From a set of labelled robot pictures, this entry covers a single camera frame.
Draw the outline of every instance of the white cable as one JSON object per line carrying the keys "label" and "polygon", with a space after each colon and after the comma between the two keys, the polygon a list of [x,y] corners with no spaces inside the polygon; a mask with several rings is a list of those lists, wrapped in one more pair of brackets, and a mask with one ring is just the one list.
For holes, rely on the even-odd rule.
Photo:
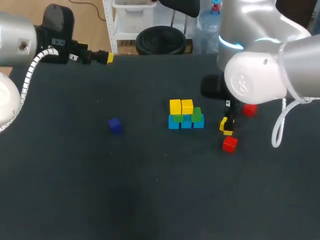
{"label": "white cable", "polygon": [[32,60],[32,63],[30,64],[30,67],[28,68],[28,71],[26,73],[25,79],[24,79],[24,83],[22,86],[22,91],[20,94],[20,107],[19,110],[17,111],[16,115],[6,124],[0,126],[0,133],[3,132],[7,127],[10,126],[10,124],[13,123],[13,121],[16,119],[16,117],[18,116],[18,114],[20,113],[25,100],[26,100],[26,96],[28,93],[28,89],[29,89],[29,84],[30,84],[30,80],[32,75],[34,74],[35,68],[38,65],[38,63],[40,62],[41,59],[43,59],[45,56],[47,55],[56,55],[58,56],[59,53],[57,50],[55,50],[54,48],[49,48],[46,50],[43,50],[42,52],[40,52],[37,56],[35,56],[35,58]]}
{"label": "white cable", "polygon": [[279,70],[280,74],[282,76],[282,80],[284,85],[286,86],[286,89],[291,94],[291,96],[295,99],[292,103],[290,103],[287,106],[287,101],[285,98],[282,99],[282,113],[278,117],[277,121],[275,122],[275,125],[273,127],[272,136],[271,136],[271,144],[274,148],[278,148],[281,144],[283,133],[284,133],[284,127],[285,127],[285,119],[286,115],[296,106],[299,104],[309,104],[313,100],[318,100],[320,98],[315,97],[300,97],[299,94],[296,92],[294,87],[292,86],[289,77],[287,75],[285,65],[284,65],[284,50],[287,45],[287,42],[281,45],[279,49],[278,54],[278,64],[279,64]]}
{"label": "white cable", "polygon": [[[313,100],[320,100],[320,98],[318,97],[303,98],[303,101],[305,103],[311,103]],[[284,126],[285,126],[285,118],[287,114],[299,104],[302,104],[302,103],[295,100],[286,107],[286,99],[285,98],[282,99],[282,113],[280,114],[280,116],[278,117],[277,121],[274,124],[272,136],[271,136],[271,143],[274,148],[278,148],[281,144],[282,136],[284,132]]]}

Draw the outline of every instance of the green block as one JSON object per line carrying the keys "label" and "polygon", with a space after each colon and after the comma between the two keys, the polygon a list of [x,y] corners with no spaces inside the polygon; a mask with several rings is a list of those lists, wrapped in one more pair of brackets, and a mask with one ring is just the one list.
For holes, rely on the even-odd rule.
{"label": "green block", "polygon": [[184,116],[183,115],[173,115],[173,121],[175,123],[183,123],[184,122]]}
{"label": "green block", "polygon": [[191,115],[191,122],[198,123],[202,121],[202,112],[200,107],[195,107],[193,109],[193,114]]}

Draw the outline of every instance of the blue block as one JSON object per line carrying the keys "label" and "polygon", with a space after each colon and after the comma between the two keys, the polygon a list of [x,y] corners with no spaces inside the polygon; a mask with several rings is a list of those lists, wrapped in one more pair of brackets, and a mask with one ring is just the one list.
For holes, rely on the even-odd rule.
{"label": "blue block", "polygon": [[121,134],[123,132],[121,122],[117,117],[110,119],[108,125],[112,134]]}
{"label": "blue block", "polygon": [[190,129],[192,127],[191,115],[183,115],[182,129]]}
{"label": "blue block", "polygon": [[205,127],[205,116],[202,114],[202,120],[193,123],[194,129],[203,129]]}
{"label": "blue block", "polygon": [[168,119],[169,129],[179,129],[179,122],[174,122],[174,116],[169,115]]}

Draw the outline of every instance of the black chair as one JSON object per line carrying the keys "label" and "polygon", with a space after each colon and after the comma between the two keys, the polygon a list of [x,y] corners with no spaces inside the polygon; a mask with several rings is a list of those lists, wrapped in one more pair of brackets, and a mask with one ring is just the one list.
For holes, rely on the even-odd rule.
{"label": "black chair", "polygon": [[[159,0],[173,9],[171,26],[153,26],[143,30],[136,38],[135,45],[139,55],[183,54],[187,47],[187,17],[196,18],[200,12],[200,0]],[[186,14],[184,33],[172,27],[175,12]]]}

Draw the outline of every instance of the dark tabletop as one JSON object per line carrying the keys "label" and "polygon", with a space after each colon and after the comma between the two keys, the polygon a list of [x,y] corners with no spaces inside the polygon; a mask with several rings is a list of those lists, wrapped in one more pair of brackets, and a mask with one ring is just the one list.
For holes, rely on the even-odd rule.
{"label": "dark tabletop", "polygon": [[[11,78],[22,86],[25,69]],[[224,102],[200,94],[215,56],[116,56],[107,66],[40,64],[0,135],[1,240],[320,238],[319,103],[240,116],[222,151]],[[170,99],[193,99],[204,129],[168,130]],[[107,121],[118,117],[122,135]]]}

